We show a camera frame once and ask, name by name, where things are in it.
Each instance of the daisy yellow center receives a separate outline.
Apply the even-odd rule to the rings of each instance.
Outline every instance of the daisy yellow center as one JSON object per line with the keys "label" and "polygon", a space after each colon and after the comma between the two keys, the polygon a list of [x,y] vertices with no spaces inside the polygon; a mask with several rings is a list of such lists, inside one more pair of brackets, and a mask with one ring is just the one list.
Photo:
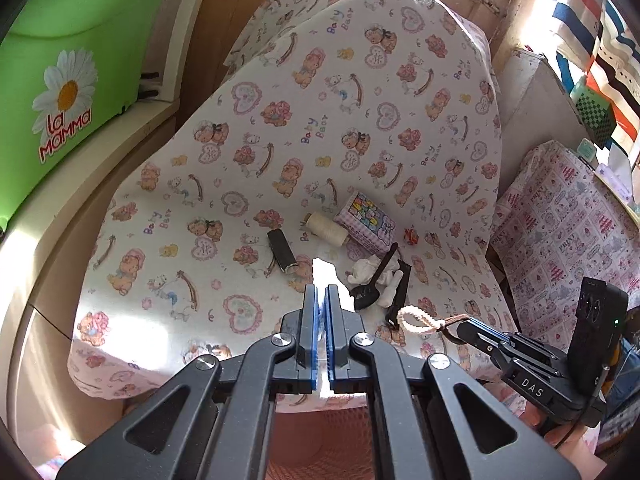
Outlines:
{"label": "daisy yellow center", "polygon": [[78,83],[67,81],[58,93],[58,110],[66,112],[76,102],[78,97]]}

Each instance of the curtain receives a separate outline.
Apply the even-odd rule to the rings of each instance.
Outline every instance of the curtain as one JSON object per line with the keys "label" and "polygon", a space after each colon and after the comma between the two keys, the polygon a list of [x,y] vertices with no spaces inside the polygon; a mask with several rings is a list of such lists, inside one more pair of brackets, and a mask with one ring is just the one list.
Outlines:
{"label": "curtain", "polygon": [[558,52],[587,74],[607,99],[617,127],[613,140],[632,162],[640,153],[640,49],[609,0],[558,0],[552,17]]}

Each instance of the white daisy print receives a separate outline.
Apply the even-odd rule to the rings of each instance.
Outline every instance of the white daisy print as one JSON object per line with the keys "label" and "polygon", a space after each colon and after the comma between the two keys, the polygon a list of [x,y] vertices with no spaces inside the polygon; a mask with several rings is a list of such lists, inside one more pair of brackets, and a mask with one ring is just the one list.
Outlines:
{"label": "white daisy print", "polygon": [[33,123],[33,133],[40,134],[40,145],[49,139],[47,116],[55,117],[64,113],[65,124],[75,120],[88,110],[94,102],[95,83],[98,71],[92,59],[94,53],[81,48],[69,53],[60,52],[56,66],[49,66],[44,72],[47,91],[33,100],[33,110],[40,115]]}

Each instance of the silver bolt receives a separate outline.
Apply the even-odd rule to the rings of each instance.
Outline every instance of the silver bolt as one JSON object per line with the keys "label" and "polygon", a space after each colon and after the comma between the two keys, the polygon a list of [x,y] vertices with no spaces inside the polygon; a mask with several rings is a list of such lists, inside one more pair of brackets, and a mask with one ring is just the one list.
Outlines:
{"label": "silver bolt", "polygon": [[358,332],[355,336],[353,336],[353,340],[358,346],[373,345],[373,336],[371,334],[367,334],[366,332]]}
{"label": "silver bolt", "polygon": [[291,334],[279,332],[271,336],[271,342],[276,346],[288,346],[293,341]]}
{"label": "silver bolt", "polygon": [[451,361],[449,361],[449,358],[444,354],[432,355],[431,357],[429,357],[429,362],[431,366],[436,368],[436,370],[444,370],[445,368],[448,368],[449,365],[451,364]]}
{"label": "silver bolt", "polygon": [[201,355],[196,357],[196,368],[198,370],[211,370],[216,365],[216,358],[213,355]]}

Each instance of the thread spool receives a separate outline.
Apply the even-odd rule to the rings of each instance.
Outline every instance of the thread spool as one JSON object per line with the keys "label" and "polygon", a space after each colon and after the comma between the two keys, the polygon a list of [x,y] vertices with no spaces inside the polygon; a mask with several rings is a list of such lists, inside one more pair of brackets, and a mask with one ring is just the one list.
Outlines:
{"label": "thread spool", "polygon": [[318,238],[335,247],[340,247],[349,238],[349,232],[320,213],[305,216],[306,227]]}

